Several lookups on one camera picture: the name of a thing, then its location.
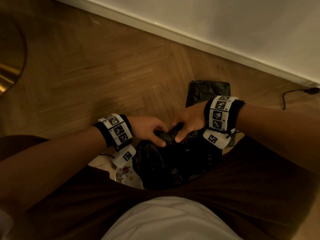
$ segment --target plastic bag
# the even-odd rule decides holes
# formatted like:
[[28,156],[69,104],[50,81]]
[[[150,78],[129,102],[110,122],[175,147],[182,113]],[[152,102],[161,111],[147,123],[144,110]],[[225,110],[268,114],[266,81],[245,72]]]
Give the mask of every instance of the plastic bag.
[[[218,95],[230,96],[230,84],[208,80],[192,81],[186,107],[207,101]],[[165,148],[143,140],[132,159],[133,169],[149,190],[165,190],[185,184],[212,169],[222,159],[222,150],[206,141],[205,129],[193,131],[180,143],[175,136],[182,129],[180,123],[170,132],[156,131],[155,134],[167,145]]]

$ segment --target wooden floor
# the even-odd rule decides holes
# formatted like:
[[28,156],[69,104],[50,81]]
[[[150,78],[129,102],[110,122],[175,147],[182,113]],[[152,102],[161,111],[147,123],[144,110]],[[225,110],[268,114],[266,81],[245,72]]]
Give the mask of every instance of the wooden floor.
[[[283,92],[303,88],[52,0],[0,0],[0,10],[17,21],[28,46],[20,81],[0,97],[2,136],[55,138],[110,113],[169,124],[185,107],[191,80],[229,82],[233,96],[275,109]],[[319,95],[287,95],[290,111],[320,116],[319,105]],[[320,239],[319,225],[320,199],[295,239]]]

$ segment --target hand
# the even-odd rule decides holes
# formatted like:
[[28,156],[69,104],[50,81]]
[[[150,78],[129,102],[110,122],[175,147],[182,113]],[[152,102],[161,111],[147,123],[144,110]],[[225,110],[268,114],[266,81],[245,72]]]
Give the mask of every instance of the hand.
[[175,138],[176,142],[181,142],[190,132],[204,128],[206,125],[204,111],[207,102],[208,101],[192,105],[181,110],[176,115],[175,119],[171,122],[170,130],[178,125],[179,122],[183,123],[183,128]]
[[166,143],[153,132],[161,130],[168,132],[166,125],[156,117],[129,116],[134,137],[141,140],[150,140],[159,147],[165,147]]

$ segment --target brown shorts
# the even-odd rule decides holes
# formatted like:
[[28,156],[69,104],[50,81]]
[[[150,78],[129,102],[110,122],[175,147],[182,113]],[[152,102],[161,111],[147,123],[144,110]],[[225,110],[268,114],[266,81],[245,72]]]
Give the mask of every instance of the brown shorts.
[[[34,136],[0,138],[0,160],[44,141]],[[86,166],[16,219],[10,235],[19,240],[100,240],[133,206],[177,196],[205,205],[245,240],[287,240],[306,218],[318,185],[318,175],[244,137],[210,172],[170,190],[131,188]]]

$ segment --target forearm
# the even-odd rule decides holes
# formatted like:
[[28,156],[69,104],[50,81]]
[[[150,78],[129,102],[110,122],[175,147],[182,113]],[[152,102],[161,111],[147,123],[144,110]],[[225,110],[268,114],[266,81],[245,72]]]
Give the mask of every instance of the forearm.
[[235,127],[280,156],[320,174],[318,118],[246,104]]
[[106,148],[95,127],[44,142],[0,162],[0,207],[19,215]]

